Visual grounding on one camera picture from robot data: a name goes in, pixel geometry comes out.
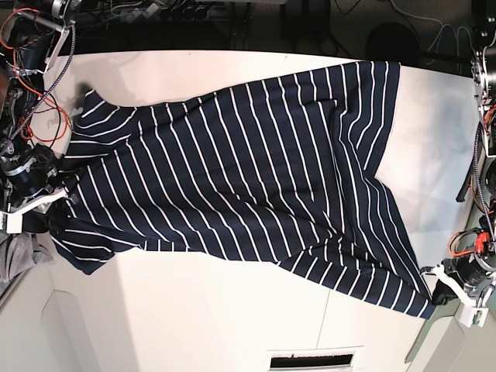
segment striped shirt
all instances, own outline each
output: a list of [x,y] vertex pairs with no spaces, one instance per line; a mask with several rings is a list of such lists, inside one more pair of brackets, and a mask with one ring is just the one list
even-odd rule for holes
[[398,208],[374,178],[399,74],[359,62],[138,108],[88,92],[62,164],[79,202],[60,201],[58,252],[86,274],[132,247],[268,261],[428,318]]

